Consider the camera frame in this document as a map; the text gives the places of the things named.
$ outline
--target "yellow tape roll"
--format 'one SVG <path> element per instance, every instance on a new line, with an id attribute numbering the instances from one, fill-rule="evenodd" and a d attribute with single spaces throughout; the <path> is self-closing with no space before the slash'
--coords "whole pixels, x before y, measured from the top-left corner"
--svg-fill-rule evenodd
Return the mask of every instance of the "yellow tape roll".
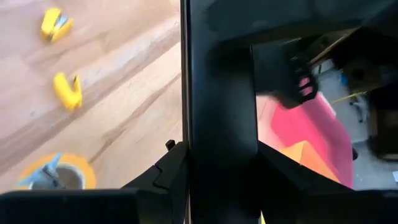
<path id="1" fill-rule="evenodd" d="M 56 154 L 51 154 L 48 156 L 41 157 L 39 160 L 32 163 L 28 166 L 22 174 L 18 177 L 18 181 L 21 181 L 31 175 L 35 170 L 41 168 L 46 165 L 46 163 L 50 162 Z M 89 163 L 82 157 L 76 156 L 74 154 L 63 153 L 59 160 L 58 165 L 62 167 L 63 165 L 73 167 L 78 172 L 80 172 L 83 176 L 83 189 L 94 189 L 96 186 L 96 177 L 94 174 L 93 168 L 89 165 Z M 27 190 L 29 187 L 23 186 L 19 187 L 20 190 Z"/>

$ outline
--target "blue object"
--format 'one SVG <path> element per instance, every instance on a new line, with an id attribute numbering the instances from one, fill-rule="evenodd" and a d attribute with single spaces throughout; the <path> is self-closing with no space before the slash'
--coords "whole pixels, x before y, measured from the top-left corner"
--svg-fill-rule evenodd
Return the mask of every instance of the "blue object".
<path id="1" fill-rule="evenodd" d="M 62 153 L 59 152 L 49 163 L 44 165 L 43 167 L 35 170 L 31 175 L 26 177 L 24 180 L 19 182 L 20 186 L 29 186 L 31 183 L 34 182 L 41 182 L 45 185 L 51 185 L 54 180 L 49 178 L 49 176 L 43 171 L 45 168 L 47 172 L 52 174 L 53 176 L 57 177 L 57 166 L 60 161 Z"/>
<path id="2" fill-rule="evenodd" d="M 340 82 L 341 82 L 341 84 L 343 84 L 344 86 L 347 85 L 348 79 L 347 79 L 347 77 L 344 76 L 344 74 L 341 74 L 341 75 L 340 75 Z"/>

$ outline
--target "tape roll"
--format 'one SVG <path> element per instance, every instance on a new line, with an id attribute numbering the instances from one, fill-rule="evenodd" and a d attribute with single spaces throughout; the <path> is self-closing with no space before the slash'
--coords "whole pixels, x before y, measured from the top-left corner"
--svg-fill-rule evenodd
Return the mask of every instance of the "tape roll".
<path id="1" fill-rule="evenodd" d="M 343 74 L 347 77 L 348 88 L 354 92 L 366 91 L 381 82 L 378 67 L 365 58 L 348 62 L 343 68 Z"/>
<path id="2" fill-rule="evenodd" d="M 56 154 L 41 157 L 37 161 L 29 165 L 18 177 L 18 181 L 21 181 L 31 175 L 35 170 L 43 167 L 46 163 L 50 162 Z M 77 175 L 81 177 L 81 188 L 82 189 L 94 189 L 96 187 L 96 177 L 93 168 L 83 157 L 76 156 L 74 154 L 63 153 L 59 160 L 57 168 L 70 169 L 75 171 Z M 20 190 L 29 190 L 30 186 L 18 187 Z"/>

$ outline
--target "wooden floor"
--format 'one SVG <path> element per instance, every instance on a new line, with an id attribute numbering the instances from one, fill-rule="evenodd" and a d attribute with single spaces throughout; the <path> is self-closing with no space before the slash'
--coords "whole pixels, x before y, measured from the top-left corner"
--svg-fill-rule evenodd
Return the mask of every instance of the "wooden floor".
<path id="1" fill-rule="evenodd" d="M 98 188 L 121 187 L 182 138 L 179 0 L 0 1 L 0 192 L 54 152 L 86 158 Z M 54 44 L 45 10 L 75 19 Z M 81 76 L 83 107 L 63 108 L 56 72 Z"/>

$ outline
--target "pink fabric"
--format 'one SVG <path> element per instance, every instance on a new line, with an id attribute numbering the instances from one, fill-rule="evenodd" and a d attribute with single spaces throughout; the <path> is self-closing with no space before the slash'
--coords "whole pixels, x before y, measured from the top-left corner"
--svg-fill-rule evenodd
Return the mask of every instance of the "pink fabric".
<path id="1" fill-rule="evenodd" d="M 260 141 L 275 149 L 308 141 L 340 183 L 353 186 L 351 139 L 320 95 L 291 110 L 260 96 L 257 115 Z"/>

